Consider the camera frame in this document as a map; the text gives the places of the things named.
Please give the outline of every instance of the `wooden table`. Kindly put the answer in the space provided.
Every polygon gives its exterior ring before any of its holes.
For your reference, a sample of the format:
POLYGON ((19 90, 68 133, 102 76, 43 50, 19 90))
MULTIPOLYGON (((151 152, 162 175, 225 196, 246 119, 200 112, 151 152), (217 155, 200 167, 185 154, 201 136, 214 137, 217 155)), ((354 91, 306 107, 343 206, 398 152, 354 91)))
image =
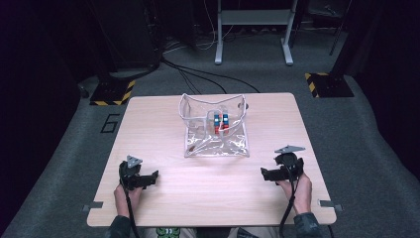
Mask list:
MULTIPOLYGON (((218 101, 232 95, 197 95, 218 101)), ((245 94, 250 156, 184 158, 185 125, 178 114, 178 96, 133 97, 87 217, 90 226, 109 226, 117 215, 113 190, 118 168, 128 155, 143 159, 141 175, 159 171, 157 183, 142 192, 136 213, 138 226, 201 227, 278 225, 287 206, 280 186, 263 180, 261 168, 278 169, 274 150, 287 145, 296 152, 313 182, 312 211, 321 224, 332 224, 336 213, 320 207, 330 200, 317 160, 290 93, 245 94)), ((286 223, 292 224, 294 211, 286 223)))

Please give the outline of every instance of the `metal bracket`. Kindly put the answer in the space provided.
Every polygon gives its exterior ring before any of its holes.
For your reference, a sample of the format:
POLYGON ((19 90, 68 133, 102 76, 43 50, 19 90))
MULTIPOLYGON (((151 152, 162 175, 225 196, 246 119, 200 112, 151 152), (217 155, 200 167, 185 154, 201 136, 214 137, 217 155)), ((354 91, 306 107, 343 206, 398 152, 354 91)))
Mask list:
POLYGON ((127 164, 128 164, 129 169, 131 169, 132 167, 136 165, 139 165, 142 161, 143 161, 142 159, 137 159, 132 156, 127 156, 127 164))
POLYGON ((89 211, 90 208, 102 208, 102 205, 104 204, 103 201, 92 201, 89 205, 83 205, 81 208, 81 211, 89 211))
POLYGON ((336 205, 330 200, 318 200, 318 204, 322 207, 334 208, 336 211, 343 211, 343 206, 341 204, 336 205))
POLYGON ((304 151, 305 148, 304 147, 295 147, 295 146, 286 146, 284 148, 278 149, 276 151, 274 151, 275 153, 290 153, 290 152, 297 152, 297 151, 304 151))

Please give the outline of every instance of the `gray carpet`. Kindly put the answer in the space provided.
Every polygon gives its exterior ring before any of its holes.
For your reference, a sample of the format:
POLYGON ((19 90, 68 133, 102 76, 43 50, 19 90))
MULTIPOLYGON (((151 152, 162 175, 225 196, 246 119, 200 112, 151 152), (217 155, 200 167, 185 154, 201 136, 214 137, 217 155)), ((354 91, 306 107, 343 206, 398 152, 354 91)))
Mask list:
MULTIPOLYGON (((238 78, 260 92, 295 95, 331 198, 344 207, 332 225, 335 237, 419 237, 419 181, 378 133, 357 83, 346 76, 355 94, 351 98, 313 98, 309 91, 304 73, 331 70, 343 43, 341 39, 330 57, 333 40, 331 32, 300 31, 291 50, 293 66, 285 65, 279 35, 274 34, 237 36, 225 43, 222 65, 214 64, 215 46, 207 51, 182 48, 163 56, 238 78)), ((255 92, 232 79, 208 77, 228 93, 255 92)), ((190 80, 202 94, 223 93, 204 79, 190 76, 190 80)), ((81 84, 92 93, 97 79, 87 78, 81 84)), ((132 96, 183 92, 193 93, 176 69, 162 64, 137 80, 132 96)), ((80 100, 50 163, 2 237, 103 237, 106 228, 89 227, 82 207, 94 198, 117 134, 117 130, 101 133, 102 126, 109 114, 118 114, 111 117, 118 129, 127 105, 88 104, 88 99, 80 100)), ((330 237, 327 227, 323 232, 330 237)), ((285 234, 293 237, 293 227, 287 226, 285 234)))

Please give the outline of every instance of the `table leg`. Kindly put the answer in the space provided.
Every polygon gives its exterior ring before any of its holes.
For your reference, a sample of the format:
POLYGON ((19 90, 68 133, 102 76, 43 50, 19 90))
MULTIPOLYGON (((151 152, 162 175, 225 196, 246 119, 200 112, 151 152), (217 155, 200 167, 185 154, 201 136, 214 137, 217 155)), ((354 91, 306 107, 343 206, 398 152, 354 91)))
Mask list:
POLYGON ((290 13, 288 16, 286 34, 285 34, 285 37, 281 39, 281 46, 283 47, 284 59, 286 61, 286 64, 289 66, 293 65, 293 58, 291 57, 290 46, 288 43, 290 39, 291 28, 293 27, 294 15, 296 13, 296 5, 297 5, 297 0, 293 0, 292 6, 290 8, 290 13))
POLYGON ((222 3, 221 0, 217 1, 217 49, 216 49, 216 58, 214 63, 222 63, 222 54, 223 54, 223 38, 222 38, 222 3))

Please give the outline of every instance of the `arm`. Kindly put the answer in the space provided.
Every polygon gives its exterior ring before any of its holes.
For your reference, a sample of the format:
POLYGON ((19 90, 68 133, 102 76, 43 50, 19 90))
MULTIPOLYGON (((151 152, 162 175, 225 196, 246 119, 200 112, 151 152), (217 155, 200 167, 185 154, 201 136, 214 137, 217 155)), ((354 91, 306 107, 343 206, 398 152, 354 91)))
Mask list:
MULTIPOLYGON (((129 191, 129 197, 133 207, 133 211, 136 211, 140 201, 140 194, 142 188, 138 187, 134 190, 129 191)), ((117 208, 117 216, 112 222, 111 226, 107 230, 106 238, 128 238, 130 237, 130 211, 127 205, 126 194, 123 187, 119 184, 114 190, 115 206, 117 208)))
MULTIPOLYGON (((277 181, 288 199, 291 197, 291 184, 286 180, 277 181)), ((299 178, 299 184, 294 194, 293 209, 296 213, 294 224, 298 238, 322 237, 318 221, 311 212, 312 181, 303 173, 299 178)))

